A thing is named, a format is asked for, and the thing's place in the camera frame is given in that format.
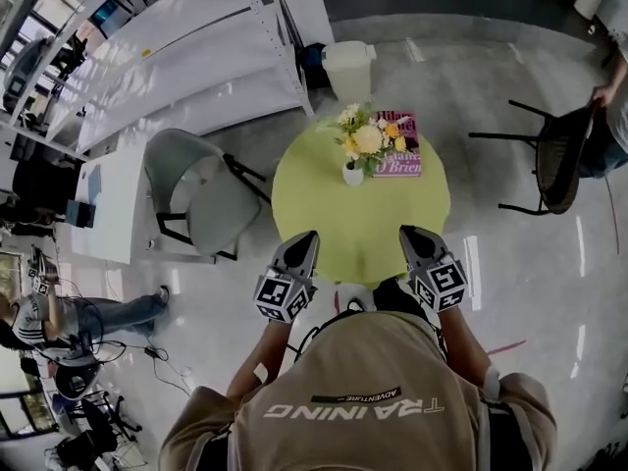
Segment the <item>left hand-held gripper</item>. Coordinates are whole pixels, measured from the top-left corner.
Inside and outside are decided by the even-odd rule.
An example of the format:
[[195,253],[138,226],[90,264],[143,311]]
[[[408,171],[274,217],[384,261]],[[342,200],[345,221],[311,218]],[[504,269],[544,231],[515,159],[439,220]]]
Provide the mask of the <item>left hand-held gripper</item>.
[[275,251],[266,272],[258,278],[253,303],[272,321],[292,323],[307,307],[316,287],[314,271],[320,238],[316,231],[295,235]]

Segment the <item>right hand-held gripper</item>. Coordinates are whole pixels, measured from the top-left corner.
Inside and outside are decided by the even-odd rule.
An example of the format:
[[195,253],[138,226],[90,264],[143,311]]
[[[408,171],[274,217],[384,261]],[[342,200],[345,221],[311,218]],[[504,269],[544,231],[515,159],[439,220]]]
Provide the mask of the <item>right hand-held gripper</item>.
[[409,225],[400,227],[399,241],[408,268],[408,284],[419,301],[434,312],[459,305],[467,289],[467,277],[445,241],[436,233]]

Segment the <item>yellow white flowers bunch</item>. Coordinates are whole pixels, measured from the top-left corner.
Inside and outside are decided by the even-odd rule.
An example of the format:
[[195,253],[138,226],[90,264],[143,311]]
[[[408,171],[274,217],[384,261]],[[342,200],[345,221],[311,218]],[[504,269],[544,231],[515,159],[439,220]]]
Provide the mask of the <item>yellow white flowers bunch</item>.
[[376,114],[369,104],[353,103],[332,119],[328,126],[337,132],[335,142],[348,161],[355,161],[365,176],[373,177],[384,149],[384,136],[376,123]]

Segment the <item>person's right forearm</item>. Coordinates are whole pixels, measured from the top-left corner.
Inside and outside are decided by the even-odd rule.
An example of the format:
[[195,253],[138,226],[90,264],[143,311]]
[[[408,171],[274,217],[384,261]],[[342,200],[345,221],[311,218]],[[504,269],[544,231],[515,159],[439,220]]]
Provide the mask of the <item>person's right forearm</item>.
[[482,348],[458,306],[438,314],[449,367],[485,393],[498,391],[498,371]]

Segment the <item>person's left forearm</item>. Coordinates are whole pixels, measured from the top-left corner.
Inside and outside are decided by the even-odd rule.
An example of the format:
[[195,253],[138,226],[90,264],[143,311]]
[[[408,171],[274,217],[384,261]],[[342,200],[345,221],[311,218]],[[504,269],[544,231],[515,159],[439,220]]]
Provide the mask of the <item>person's left forearm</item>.
[[226,397],[240,402],[259,387],[272,383],[279,375],[292,324],[270,321],[261,338],[237,369]]

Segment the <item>round green-clothed table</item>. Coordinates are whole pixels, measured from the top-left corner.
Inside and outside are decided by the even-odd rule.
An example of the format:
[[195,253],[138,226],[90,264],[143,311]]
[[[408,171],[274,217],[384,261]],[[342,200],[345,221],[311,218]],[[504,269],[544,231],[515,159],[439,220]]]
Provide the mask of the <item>round green-clothed table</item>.
[[288,147],[273,181],[273,217],[283,240],[318,233],[318,275],[332,283],[374,287],[406,270],[401,226],[443,232],[450,212],[445,167],[421,137],[420,176],[366,178],[349,186],[342,176],[345,156],[337,134],[321,122]]

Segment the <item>person's beige shirt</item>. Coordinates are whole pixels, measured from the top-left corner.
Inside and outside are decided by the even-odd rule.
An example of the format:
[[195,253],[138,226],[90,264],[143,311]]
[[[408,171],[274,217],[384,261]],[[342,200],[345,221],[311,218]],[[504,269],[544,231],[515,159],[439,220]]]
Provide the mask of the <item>person's beige shirt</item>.
[[557,428],[544,387],[498,374],[484,392],[447,360],[419,316],[338,316],[242,401],[196,389],[158,470],[547,471]]

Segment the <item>grey chair black legs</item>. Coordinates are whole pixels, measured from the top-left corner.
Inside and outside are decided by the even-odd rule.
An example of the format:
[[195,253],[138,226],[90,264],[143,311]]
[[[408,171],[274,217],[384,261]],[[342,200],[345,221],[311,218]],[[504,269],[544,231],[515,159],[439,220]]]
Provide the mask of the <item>grey chair black legs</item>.
[[[184,175],[205,158],[219,162],[213,177],[198,186],[182,212],[171,202]],[[250,178],[266,178],[219,146],[190,132],[168,129],[147,143],[144,170],[150,185],[156,222],[162,236],[192,246],[202,257],[237,260],[236,247],[271,199]]]

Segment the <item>dark wicker chair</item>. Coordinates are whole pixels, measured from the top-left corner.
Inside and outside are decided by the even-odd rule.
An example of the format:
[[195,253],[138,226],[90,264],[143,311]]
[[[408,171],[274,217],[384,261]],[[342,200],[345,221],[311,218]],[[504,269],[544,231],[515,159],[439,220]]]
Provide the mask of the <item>dark wicker chair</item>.
[[497,207],[540,217],[561,215],[572,206],[580,181],[579,163],[585,143],[592,133],[601,108],[599,100],[563,116],[555,116],[529,105],[510,100],[509,105],[541,116],[544,123],[536,135],[471,132],[471,138],[520,141],[535,150],[539,204],[535,209],[501,203]]

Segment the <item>white desk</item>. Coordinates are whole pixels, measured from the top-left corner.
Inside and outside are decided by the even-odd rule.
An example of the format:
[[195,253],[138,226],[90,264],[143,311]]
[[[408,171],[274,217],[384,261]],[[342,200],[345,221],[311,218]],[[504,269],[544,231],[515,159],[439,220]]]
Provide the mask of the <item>white desk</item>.
[[150,226],[146,219],[150,203],[143,165],[145,148],[144,143],[128,146],[82,165],[76,200],[89,203],[87,177],[97,164],[101,166],[102,191],[93,204],[93,228],[71,228],[73,253],[121,264],[150,260],[214,265],[213,255],[167,251],[158,239],[159,232]]

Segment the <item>black box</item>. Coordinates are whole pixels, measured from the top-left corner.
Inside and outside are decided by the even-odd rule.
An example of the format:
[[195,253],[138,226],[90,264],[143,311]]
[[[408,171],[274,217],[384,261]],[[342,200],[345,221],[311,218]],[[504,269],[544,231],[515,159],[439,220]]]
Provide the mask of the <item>black box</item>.
[[65,222],[80,229],[92,229],[96,206],[93,204],[69,200],[67,203]]

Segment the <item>white shell chair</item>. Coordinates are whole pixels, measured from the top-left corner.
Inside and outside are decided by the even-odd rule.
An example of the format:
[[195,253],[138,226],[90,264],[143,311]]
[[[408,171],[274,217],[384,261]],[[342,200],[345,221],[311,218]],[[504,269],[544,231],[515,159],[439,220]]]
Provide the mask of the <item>white shell chair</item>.
[[54,375],[58,393],[68,400],[79,400],[93,390],[101,365],[93,363],[82,366],[60,365]]

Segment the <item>black office chair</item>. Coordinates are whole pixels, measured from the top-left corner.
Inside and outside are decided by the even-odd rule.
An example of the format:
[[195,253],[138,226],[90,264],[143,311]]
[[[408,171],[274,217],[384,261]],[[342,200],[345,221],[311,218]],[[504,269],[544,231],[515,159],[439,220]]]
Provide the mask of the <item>black office chair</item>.
[[97,404],[84,397],[80,400],[78,411],[72,410],[70,421],[84,420],[87,428],[77,436],[64,439],[55,449],[61,461],[67,466],[76,466],[85,471],[106,453],[114,453],[119,446],[119,437],[130,443],[136,443],[135,433],[143,428],[127,420],[123,414],[123,396],[118,396],[112,404],[108,392],[102,394],[102,401]]

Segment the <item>black bag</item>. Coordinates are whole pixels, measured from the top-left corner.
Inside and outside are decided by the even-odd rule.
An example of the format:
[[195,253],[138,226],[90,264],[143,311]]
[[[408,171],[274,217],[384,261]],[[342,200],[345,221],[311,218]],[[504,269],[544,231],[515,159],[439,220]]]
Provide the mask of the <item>black bag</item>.
[[306,83],[310,88],[323,88],[330,85],[322,64],[324,47],[322,43],[314,43],[298,51],[298,63],[305,73]]

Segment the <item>white metal shelving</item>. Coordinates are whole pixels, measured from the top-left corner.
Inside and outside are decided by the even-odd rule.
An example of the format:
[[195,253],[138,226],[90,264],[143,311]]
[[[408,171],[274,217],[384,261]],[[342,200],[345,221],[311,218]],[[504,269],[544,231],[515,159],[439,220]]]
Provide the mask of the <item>white metal shelving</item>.
[[[35,1],[17,0],[0,26],[0,56]],[[333,41],[324,0],[158,0],[84,52],[79,28],[107,1],[81,0],[22,49],[34,62],[0,87],[0,145],[21,135],[80,156],[113,136],[312,113],[298,52]]]

